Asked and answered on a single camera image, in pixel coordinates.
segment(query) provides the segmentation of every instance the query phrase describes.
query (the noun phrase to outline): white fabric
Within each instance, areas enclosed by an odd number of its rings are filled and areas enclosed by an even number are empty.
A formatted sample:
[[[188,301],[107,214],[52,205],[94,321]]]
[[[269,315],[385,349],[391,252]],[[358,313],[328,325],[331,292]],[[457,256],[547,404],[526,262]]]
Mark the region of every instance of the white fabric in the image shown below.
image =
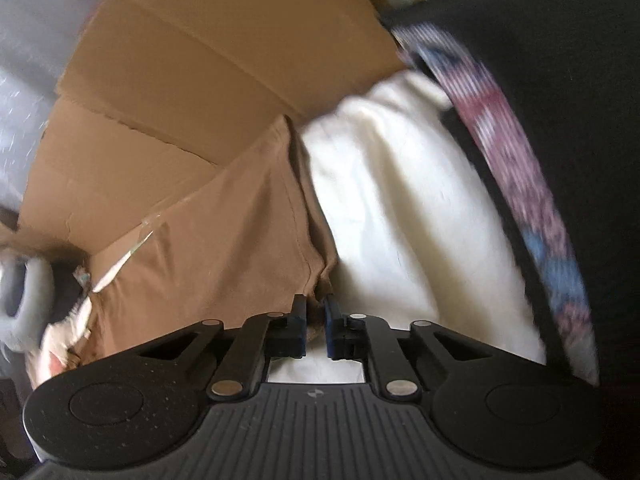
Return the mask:
[[[543,363],[498,213],[440,123],[449,107],[427,77],[401,72],[303,130],[340,256],[335,295],[344,312],[380,316],[401,329],[427,319]],[[357,380],[358,363],[333,368],[317,344],[270,373],[273,382]]]
[[[133,251],[142,242],[128,251],[105,273],[95,284],[94,292],[100,292],[113,281],[116,274],[133,254]],[[47,326],[42,337],[40,349],[26,354],[27,374],[34,389],[44,381],[48,381],[54,375],[60,373],[63,367],[66,366],[66,351],[86,335],[86,326],[89,322],[91,309],[91,300],[87,297],[80,305],[74,307],[65,319]]]

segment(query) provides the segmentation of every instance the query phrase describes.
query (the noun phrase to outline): cardboard box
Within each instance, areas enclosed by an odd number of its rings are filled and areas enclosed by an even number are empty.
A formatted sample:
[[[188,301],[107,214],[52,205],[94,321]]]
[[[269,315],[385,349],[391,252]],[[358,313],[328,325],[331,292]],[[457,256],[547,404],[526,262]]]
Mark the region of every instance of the cardboard box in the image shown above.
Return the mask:
[[[22,234],[0,242],[82,251],[100,273],[277,115],[305,123],[399,68],[369,0],[103,0],[59,81]]]

